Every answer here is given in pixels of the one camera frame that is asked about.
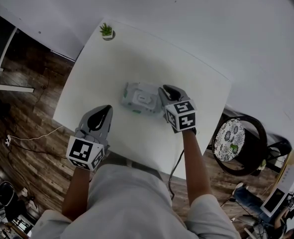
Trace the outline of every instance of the white shirt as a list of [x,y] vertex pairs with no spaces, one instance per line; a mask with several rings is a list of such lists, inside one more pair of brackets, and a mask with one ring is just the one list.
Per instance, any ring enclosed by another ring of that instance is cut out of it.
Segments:
[[32,239],[234,239],[239,233],[213,195],[192,203],[185,225],[172,210],[166,185],[147,172],[107,164],[95,174],[88,210],[75,221],[47,210]]

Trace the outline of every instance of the white table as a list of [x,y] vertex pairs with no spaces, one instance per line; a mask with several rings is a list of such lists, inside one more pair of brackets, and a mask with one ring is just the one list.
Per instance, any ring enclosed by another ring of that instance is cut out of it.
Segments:
[[[185,51],[131,26],[103,20],[113,27],[111,41],[95,29],[79,55],[55,110],[54,119],[75,130],[89,110],[112,105],[110,150],[136,162],[171,173],[181,151],[182,135],[164,119],[135,114],[121,104],[127,82],[175,85],[194,99],[197,139],[202,153],[214,133],[231,84],[228,79]],[[185,178],[184,159],[175,176]]]

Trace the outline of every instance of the power strip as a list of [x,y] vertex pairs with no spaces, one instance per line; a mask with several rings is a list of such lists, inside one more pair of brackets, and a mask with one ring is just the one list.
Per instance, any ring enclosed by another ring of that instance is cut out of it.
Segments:
[[6,138],[6,141],[5,141],[5,144],[7,145],[7,147],[9,147],[9,143],[11,142],[12,138],[11,136],[8,134],[7,135],[7,138]]
[[39,210],[38,207],[36,207],[35,203],[32,200],[30,200],[28,202],[28,207],[31,208],[32,210],[36,211],[36,212],[38,212],[38,210]]

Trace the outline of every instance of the succulent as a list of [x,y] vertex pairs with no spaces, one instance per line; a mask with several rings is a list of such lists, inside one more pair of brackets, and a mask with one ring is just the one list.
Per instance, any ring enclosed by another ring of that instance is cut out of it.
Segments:
[[101,34],[102,36],[107,36],[112,34],[112,28],[111,26],[107,25],[106,23],[103,23],[102,26],[100,26]]
[[234,153],[237,153],[238,146],[236,144],[231,143],[230,147],[231,147],[231,149],[233,150]]
[[257,168],[257,170],[264,170],[265,166],[266,166],[266,160],[263,159],[262,163],[261,163],[260,166]]

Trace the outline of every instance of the fiducial marker cube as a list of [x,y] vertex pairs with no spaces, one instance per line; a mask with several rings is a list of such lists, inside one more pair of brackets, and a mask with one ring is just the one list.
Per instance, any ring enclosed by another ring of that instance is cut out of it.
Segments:
[[165,106],[167,121],[176,131],[196,126],[196,105],[193,100]]
[[66,157],[75,166],[94,171],[104,157],[103,144],[71,136]]

